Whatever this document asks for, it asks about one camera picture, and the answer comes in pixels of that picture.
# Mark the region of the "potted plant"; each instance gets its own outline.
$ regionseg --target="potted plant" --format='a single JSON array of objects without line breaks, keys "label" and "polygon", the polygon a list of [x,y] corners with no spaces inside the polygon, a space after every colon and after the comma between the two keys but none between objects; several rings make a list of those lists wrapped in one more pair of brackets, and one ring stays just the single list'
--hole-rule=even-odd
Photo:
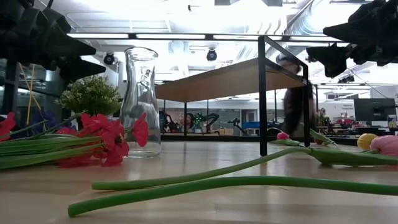
[{"label": "potted plant", "polygon": [[[107,84],[108,78],[93,75],[68,85],[58,102],[74,113],[110,115],[120,110],[118,88]],[[82,123],[77,119],[79,129]]]}]

